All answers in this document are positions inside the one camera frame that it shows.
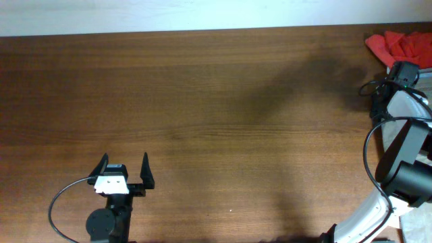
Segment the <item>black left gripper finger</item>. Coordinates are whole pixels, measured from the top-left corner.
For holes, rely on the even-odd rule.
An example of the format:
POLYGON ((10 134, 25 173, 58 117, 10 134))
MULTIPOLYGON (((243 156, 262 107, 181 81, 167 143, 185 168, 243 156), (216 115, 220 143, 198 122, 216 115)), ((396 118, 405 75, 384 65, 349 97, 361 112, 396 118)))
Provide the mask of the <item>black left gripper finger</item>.
POLYGON ((140 170, 140 178, 142 180, 142 184, 145 189, 154 189, 155 188, 155 180, 153 177, 153 174, 150 169, 149 165, 149 158, 148 154, 145 153, 143 160, 142 160, 142 166, 140 170))
POLYGON ((106 166, 109 163, 109 156, 107 153, 105 153, 100 162, 96 165, 96 167, 91 171, 91 173, 88 175, 89 178, 87 179, 88 185, 95 185, 97 178, 104 173, 104 170, 106 166))

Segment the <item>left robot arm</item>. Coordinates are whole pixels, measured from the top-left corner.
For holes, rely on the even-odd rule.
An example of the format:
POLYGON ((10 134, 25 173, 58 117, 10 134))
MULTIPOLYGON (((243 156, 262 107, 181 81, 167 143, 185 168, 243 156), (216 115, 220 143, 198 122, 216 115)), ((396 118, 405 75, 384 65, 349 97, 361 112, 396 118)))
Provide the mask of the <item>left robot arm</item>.
POLYGON ((93 211, 86 220, 86 231, 91 242, 128 242, 133 200, 146 196, 155 188, 155 181, 145 153, 140 168, 141 183, 128 183, 128 170, 124 164, 110 164, 108 154, 90 173, 87 183, 106 198, 106 205, 93 211))

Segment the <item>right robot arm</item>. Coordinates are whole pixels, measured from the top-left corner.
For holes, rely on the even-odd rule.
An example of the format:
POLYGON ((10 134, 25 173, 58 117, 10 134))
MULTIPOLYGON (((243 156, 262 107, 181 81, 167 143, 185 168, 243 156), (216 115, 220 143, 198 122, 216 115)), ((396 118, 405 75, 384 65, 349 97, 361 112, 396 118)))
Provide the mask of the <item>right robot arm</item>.
POLYGON ((416 160, 424 151, 431 158, 431 116, 392 117, 377 123, 367 134, 362 149, 365 171, 374 190, 345 221, 320 235, 319 242, 374 242, 392 217, 431 202, 431 166, 416 160), (369 168, 367 151, 374 131, 389 122, 404 125, 378 163, 369 168))

